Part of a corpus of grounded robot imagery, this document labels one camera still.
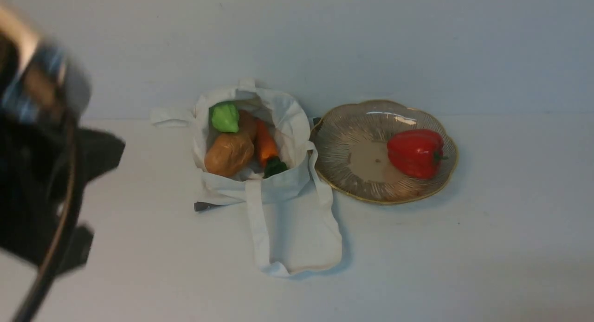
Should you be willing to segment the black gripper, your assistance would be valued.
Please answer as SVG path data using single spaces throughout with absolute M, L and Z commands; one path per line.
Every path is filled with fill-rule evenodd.
M 80 128 L 83 187 L 115 170 L 125 140 L 104 130 Z M 0 244 L 2 250 L 40 267 L 58 225 L 58 206 L 68 182 L 64 135 L 21 125 L 1 116 Z M 93 229 L 77 225 L 57 270 L 63 275 L 86 265 Z

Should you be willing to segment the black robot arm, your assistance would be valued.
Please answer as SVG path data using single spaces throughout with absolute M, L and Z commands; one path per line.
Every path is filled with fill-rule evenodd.
M 87 263 L 84 189 L 125 149 L 118 136 L 80 126 L 91 96 L 85 68 L 2 2 L 1 248 L 40 273 Z

